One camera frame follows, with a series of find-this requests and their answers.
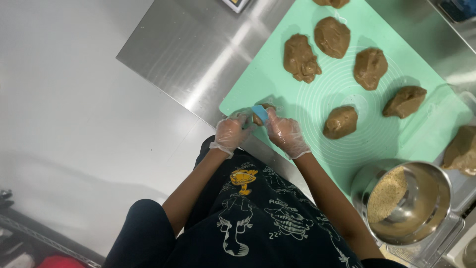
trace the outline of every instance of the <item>dough ball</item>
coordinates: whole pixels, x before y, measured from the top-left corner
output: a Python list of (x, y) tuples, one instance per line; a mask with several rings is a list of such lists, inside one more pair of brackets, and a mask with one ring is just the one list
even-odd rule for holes
[(375, 90), (387, 69), (384, 52), (377, 48), (367, 48), (357, 54), (354, 78), (365, 90)]
[(350, 43), (350, 30), (333, 17), (320, 20), (314, 29), (314, 41), (326, 55), (342, 59)]
[(357, 113), (352, 106), (332, 110), (324, 125), (323, 134), (331, 140), (340, 139), (357, 130)]
[[(260, 104), (264, 109), (267, 109), (269, 107), (273, 107), (273, 109), (276, 110), (276, 107), (272, 106), (271, 104), (269, 103), (262, 103)], [(263, 126), (264, 125), (264, 122), (261, 120), (261, 118), (258, 117), (258, 115), (256, 113), (253, 113), (253, 123), (255, 123), (256, 125), (258, 126)]]
[(284, 44), (284, 69), (298, 81), (311, 83), (322, 70), (312, 53), (307, 36), (295, 34)]
[(459, 169), (465, 175), (476, 175), (476, 126), (464, 125), (445, 151), (444, 169)]
[(319, 6), (332, 6), (333, 8), (340, 9), (345, 4), (349, 3), (349, 0), (313, 0)]
[(418, 110), (425, 96), (426, 90), (419, 86), (403, 87), (387, 102), (382, 114), (385, 117), (398, 116), (404, 119)]

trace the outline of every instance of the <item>hand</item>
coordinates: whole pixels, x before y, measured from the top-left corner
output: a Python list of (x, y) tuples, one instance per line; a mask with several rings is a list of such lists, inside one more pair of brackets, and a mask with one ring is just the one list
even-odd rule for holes
[(227, 119), (218, 122), (215, 141), (210, 143), (210, 149), (218, 148), (230, 155), (227, 159), (231, 159), (233, 151), (256, 129), (256, 124), (251, 124), (247, 129), (242, 129), (246, 120), (252, 114), (251, 109), (248, 109), (244, 112), (233, 113)]
[(269, 140), (279, 147), (289, 159), (296, 159), (311, 149), (304, 141), (299, 123), (291, 118), (281, 118), (273, 108), (267, 108), (269, 119), (266, 120)]

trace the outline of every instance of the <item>mixing bowl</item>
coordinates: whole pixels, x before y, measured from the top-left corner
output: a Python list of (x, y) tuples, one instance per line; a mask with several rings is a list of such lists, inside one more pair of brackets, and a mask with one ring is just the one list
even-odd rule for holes
[[(368, 202), (377, 183), (402, 166), (407, 191), (390, 215), (377, 222), (367, 219)], [(451, 182), (439, 167), (421, 161), (383, 159), (364, 166), (355, 176), (351, 200), (372, 235), (393, 246), (417, 243), (433, 234), (450, 211)]]

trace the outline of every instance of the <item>white floor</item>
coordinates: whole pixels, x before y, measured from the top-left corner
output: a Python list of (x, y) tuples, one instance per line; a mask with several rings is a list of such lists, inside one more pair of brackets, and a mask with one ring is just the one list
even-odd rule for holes
[(163, 202), (214, 134), (115, 59), (152, 2), (0, 1), (0, 188), (104, 256), (129, 206)]

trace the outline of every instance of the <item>mint green silicone mat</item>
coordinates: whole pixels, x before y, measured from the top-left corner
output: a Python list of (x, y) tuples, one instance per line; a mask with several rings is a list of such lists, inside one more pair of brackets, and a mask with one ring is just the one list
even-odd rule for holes
[[(343, 59), (325, 55), (314, 42), (314, 27), (333, 16), (351, 30)], [(298, 82), (283, 68), (284, 43), (291, 35), (307, 35), (322, 75)], [(364, 90), (353, 77), (356, 54), (368, 47), (384, 51), (388, 71), (375, 91)], [(405, 85), (428, 90), (420, 109), (407, 117), (385, 118), (382, 109)], [(243, 107), (273, 103), (277, 114), (296, 119), (314, 156), (348, 196), (354, 174), (369, 162), (399, 157), (434, 161), (473, 113), (446, 82), (365, 2), (351, 0), (343, 8), (321, 7), (296, 0), (269, 39), (220, 105), (226, 115)], [(359, 116), (357, 131), (339, 140), (322, 134), (332, 109), (351, 105)], [(284, 156), (268, 139), (265, 127), (257, 138)]]

